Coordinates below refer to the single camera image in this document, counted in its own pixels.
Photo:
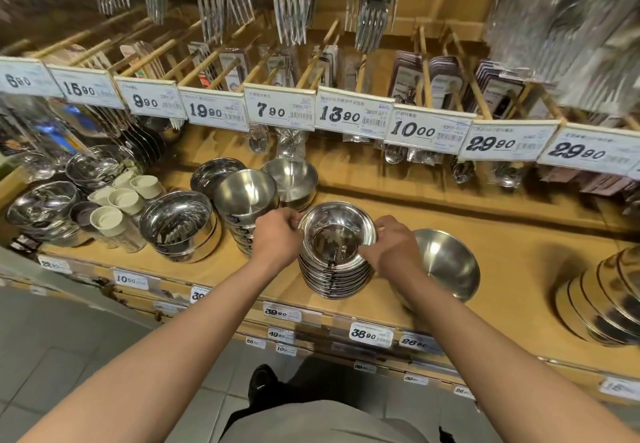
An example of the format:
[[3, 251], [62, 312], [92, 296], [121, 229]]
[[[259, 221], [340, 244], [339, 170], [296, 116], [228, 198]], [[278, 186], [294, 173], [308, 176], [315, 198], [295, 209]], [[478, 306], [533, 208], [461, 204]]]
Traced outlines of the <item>stack of matte steel bowls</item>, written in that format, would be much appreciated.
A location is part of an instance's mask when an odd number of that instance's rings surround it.
[[278, 208], [280, 195], [270, 174], [245, 169], [220, 181], [212, 194], [212, 203], [238, 249], [251, 256], [256, 221]]

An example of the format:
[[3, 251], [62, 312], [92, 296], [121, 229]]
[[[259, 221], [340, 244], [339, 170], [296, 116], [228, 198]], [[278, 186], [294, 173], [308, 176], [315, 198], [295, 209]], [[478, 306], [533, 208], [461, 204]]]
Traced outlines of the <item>person's black shoe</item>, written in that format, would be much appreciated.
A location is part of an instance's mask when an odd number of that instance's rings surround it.
[[268, 364], [261, 364], [253, 371], [249, 386], [247, 398], [250, 406], [253, 406], [260, 395], [279, 384], [279, 379], [274, 370]]

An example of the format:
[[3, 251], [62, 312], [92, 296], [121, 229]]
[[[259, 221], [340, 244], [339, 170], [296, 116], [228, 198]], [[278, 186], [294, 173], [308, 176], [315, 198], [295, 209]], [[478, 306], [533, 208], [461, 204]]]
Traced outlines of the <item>stack of steel plates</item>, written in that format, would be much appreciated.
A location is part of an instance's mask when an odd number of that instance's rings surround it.
[[158, 163], [180, 139], [183, 128], [174, 128], [169, 118], [131, 115], [123, 130], [126, 147], [143, 171]]

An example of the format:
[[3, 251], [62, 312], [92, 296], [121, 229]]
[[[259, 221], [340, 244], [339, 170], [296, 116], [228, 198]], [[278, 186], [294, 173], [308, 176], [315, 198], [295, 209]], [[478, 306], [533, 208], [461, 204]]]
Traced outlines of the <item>person's left forearm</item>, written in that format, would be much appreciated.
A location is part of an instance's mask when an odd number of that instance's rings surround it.
[[162, 443], [280, 270], [255, 255], [96, 371], [17, 443]]

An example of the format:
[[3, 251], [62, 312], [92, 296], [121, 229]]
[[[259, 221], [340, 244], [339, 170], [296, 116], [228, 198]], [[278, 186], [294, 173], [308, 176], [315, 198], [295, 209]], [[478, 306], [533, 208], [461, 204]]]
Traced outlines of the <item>person's right hand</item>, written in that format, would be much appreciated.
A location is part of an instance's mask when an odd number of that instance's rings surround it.
[[372, 245], [380, 246], [379, 264], [371, 264], [383, 278], [396, 285], [403, 285], [426, 275], [422, 257], [414, 233], [391, 215], [384, 215], [374, 222], [378, 233]]

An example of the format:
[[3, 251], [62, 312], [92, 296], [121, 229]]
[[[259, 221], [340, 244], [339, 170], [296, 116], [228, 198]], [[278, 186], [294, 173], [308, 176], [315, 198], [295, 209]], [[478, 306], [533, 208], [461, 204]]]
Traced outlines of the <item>person's grey shorts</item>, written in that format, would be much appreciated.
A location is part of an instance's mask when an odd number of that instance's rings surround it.
[[219, 443], [429, 443], [411, 423], [319, 400], [246, 414]]

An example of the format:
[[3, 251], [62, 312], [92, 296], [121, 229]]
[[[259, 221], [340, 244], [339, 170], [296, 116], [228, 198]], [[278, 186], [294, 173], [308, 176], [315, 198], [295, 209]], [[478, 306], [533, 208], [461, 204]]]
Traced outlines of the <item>shiny steel bowl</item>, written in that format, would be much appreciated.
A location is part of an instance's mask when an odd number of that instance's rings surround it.
[[299, 229], [303, 232], [300, 258], [318, 268], [354, 268], [364, 262], [359, 248], [378, 239], [372, 217], [359, 206], [343, 201], [310, 207]]

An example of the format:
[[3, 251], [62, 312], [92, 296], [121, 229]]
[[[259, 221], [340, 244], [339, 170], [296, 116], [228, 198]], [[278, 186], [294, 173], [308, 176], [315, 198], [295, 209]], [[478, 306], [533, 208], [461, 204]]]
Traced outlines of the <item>dark-sided steel bowl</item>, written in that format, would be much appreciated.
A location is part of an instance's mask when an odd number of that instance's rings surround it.
[[219, 157], [201, 164], [192, 174], [190, 189], [197, 191], [213, 201], [214, 193], [220, 182], [229, 175], [246, 169], [243, 162], [230, 157]]

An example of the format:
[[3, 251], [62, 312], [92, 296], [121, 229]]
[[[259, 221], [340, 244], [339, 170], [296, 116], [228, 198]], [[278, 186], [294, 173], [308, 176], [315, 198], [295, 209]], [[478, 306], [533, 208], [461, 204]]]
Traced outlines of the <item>clear packet with blue card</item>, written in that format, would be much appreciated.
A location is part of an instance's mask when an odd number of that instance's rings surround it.
[[66, 161], [80, 152], [88, 151], [87, 145], [71, 132], [66, 123], [46, 108], [31, 112], [29, 128], [38, 144], [54, 159]]

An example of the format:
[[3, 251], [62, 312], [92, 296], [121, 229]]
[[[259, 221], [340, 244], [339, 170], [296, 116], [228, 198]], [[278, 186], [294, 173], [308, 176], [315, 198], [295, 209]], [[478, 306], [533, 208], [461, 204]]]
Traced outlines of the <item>row of shelf-edge price labels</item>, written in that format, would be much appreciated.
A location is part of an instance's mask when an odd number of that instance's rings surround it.
[[[107, 293], [116, 301], [145, 316], [165, 321], [194, 304], [210, 288], [173, 283], [148, 274], [82, 263], [73, 259], [38, 254], [41, 267], [61, 275], [77, 276], [82, 281], [105, 281]], [[344, 361], [370, 373], [403, 373], [412, 383], [431, 380], [455, 393], [471, 398], [459, 372], [446, 360], [434, 338], [406, 328], [377, 325], [337, 314], [258, 301], [237, 330], [247, 344], [265, 349], [268, 345], [280, 353], [294, 356], [313, 352]]]

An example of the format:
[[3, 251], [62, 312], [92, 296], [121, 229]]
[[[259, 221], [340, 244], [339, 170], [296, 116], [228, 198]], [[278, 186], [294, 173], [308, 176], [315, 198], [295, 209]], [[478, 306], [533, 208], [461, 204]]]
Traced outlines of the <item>stack of large shiny bowls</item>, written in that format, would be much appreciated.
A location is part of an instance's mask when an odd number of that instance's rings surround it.
[[184, 264], [212, 254], [223, 233], [210, 199], [194, 190], [178, 190], [153, 200], [140, 215], [139, 229], [158, 254]]

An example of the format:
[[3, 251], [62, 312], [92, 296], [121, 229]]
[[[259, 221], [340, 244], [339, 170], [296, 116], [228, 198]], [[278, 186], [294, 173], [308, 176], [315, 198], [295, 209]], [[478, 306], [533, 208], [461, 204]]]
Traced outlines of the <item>person's left hand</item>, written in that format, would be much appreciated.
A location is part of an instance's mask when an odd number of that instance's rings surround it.
[[283, 225], [274, 209], [256, 220], [253, 233], [252, 262], [279, 274], [299, 256], [303, 231]]

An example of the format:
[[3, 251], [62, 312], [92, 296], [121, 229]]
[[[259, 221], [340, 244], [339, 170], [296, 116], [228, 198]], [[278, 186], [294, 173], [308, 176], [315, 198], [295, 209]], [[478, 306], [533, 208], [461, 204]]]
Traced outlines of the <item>tilted stack of steel bowls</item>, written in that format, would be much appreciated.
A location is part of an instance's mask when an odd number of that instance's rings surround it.
[[583, 341], [640, 347], [640, 245], [558, 285], [554, 308], [564, 327]]

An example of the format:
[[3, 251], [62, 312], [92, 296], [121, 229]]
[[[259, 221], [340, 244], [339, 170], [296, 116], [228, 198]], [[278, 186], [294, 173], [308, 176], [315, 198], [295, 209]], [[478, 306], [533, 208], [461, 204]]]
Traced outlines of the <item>row of white price tags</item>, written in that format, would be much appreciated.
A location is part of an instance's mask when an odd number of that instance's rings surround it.
[[247, 84], [243, 91], [112, 77], [107, 70], [0, 56], [0, 90], [62, 97], [135, 115], [247, 132], [253, 124], [334, 131], [389, 145], [456, 155], [462, 161], [544, 164], [640, 181], [640, 132], [560, 120], [485, 120], [471, 113], [398, 104], [391, 98], [320, 86], [317, 91]]

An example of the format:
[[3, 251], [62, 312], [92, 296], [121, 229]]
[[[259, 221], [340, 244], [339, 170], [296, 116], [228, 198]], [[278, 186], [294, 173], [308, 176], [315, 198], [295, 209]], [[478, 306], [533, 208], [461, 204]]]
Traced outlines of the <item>person's right forearm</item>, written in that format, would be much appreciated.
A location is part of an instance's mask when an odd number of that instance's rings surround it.
[[640, 443], [571, 381], [485, 322], [420, 268], [389, 275], [505, 443]]

